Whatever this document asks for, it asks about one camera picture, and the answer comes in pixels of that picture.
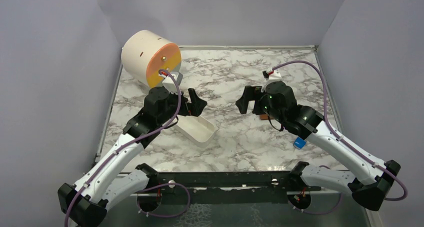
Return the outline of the brown leather card holder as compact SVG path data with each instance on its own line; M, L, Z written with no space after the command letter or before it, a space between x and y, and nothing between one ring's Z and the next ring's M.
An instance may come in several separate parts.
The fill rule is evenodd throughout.
M264 121L264 120L270 120L271 117L268 116L267 114L261 114L261 115L259 115L259 119Z

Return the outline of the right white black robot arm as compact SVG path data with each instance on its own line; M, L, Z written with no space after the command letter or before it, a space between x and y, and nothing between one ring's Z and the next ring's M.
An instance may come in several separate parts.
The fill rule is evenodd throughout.
M261 86L245 86L235 102L246 114L253 101L253 114L263 115L281 124L281 130L316 145L346 167L330 170L300 161L288 174L289 186L322 187L350 195L360 206L378 211L394 183L401 166L394 160L384 161L358 147L336 130L331 130L325 117L314 108L297 103L291 87L282 81Z

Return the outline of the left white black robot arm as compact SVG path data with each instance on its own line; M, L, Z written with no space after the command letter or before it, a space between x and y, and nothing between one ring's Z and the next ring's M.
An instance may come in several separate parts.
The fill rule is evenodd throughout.
M188 89L188 94L186 98L182 92L171 93L165 87L149 90L143 108L127 122L106 156L74 184L64 183L58 189L65 226L74 223L79 227L97 227L108 211L129 195L155 190L154 170L144 173L136 169L121 179L117 175L177 116L200 116L207 102L193 88Z

